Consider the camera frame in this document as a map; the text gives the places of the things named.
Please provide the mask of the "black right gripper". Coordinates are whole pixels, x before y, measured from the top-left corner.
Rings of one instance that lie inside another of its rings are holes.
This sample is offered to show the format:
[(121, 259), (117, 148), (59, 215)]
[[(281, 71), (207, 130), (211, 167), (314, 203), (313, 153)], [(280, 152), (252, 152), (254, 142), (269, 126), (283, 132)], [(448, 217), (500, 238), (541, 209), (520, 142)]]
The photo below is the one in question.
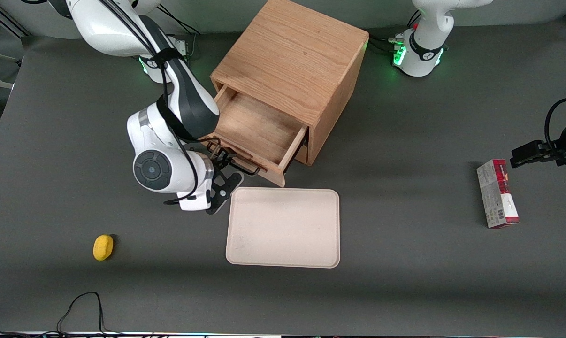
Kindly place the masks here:
[(232, 167), (239, 171), (235, 163), (236, 156), (236, 154), (229, 154), (221, 144), (213, 144), (213, 156), (206, 158), (213, 172), (209, 186), (211, 190), (233, 190), (235, 188), (235, 180), (231, 180), (232, 176), (225, 176), (222, 170)]

